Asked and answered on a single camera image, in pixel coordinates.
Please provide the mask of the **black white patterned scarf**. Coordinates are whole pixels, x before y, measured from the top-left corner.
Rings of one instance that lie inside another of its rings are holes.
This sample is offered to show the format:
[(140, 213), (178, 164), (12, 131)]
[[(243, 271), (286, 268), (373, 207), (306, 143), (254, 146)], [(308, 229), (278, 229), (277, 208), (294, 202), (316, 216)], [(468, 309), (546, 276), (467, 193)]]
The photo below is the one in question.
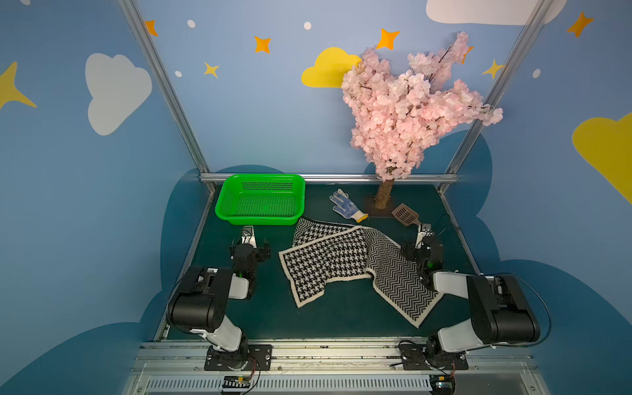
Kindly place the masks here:
[(398, 243), (363, 225), (301, 218), (292, 247), (279, 259), (299, 308), (323, 296), (330, 283), (370, 279), (375, 292), (418, 328), (443, 298), (422, 283)]

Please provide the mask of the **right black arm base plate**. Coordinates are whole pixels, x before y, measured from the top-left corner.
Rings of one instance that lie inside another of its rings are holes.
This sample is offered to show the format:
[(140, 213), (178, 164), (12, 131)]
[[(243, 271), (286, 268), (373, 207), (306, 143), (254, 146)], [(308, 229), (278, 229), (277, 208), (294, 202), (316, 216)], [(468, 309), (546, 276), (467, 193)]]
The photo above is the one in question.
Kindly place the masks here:
[(400, 365), (403, 370), (435, 370), (439, 372), (469, 370), (469, 364), (464, 354), (427, 356), (425, 345), (410, 341), (400, 342), (397, 348), (400, 352)]

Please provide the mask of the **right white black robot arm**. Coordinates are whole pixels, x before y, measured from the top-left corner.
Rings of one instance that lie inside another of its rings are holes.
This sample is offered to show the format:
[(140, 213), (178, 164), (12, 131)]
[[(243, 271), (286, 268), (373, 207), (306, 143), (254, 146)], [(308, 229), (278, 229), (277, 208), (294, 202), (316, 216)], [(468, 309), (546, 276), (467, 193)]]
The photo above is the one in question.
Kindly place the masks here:
[(444, 247), (434, 236), (405, 244), (401, 251), (416, 264), (417, 275), (428, 290), (456, 296), (469, 305), (469, 319), (429, 335), (423, 356), (430, 367), (451, 367), (467, 352), (486, 347), (535, 347), (550, 336), (550, 310), (544, 307), (548, 328), (542, 333), (522, 289), (527, 283), (519, 277), (448, 271), (444, 268)]

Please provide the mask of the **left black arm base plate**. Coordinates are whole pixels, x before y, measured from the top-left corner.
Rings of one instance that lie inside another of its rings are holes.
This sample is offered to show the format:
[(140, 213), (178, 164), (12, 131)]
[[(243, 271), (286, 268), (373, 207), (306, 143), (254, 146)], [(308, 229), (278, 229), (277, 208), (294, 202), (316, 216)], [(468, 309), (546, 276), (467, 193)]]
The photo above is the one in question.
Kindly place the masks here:
[(241, 346), (235, 352), (223, 352), (209, 347), (204, 363), (205, 371), (268, 371), (271, 369), (273, 346), (254, 344)]

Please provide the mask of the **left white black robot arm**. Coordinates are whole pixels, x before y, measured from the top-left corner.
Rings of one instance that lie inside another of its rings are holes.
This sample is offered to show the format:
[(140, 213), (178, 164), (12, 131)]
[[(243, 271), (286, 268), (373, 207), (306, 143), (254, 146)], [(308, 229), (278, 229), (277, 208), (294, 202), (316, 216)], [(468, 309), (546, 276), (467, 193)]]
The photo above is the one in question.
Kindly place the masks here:
[(271, 258), (270, 244), (242, 241), (230, 247), (230, 268), (191, 267), (176, 286), (166, 309), (167, 323), (211, 344), (212, 368), (237, 370), (249, 363), (248, 339), (226, 315), (230, 300), (249, 300), (258, 265)]

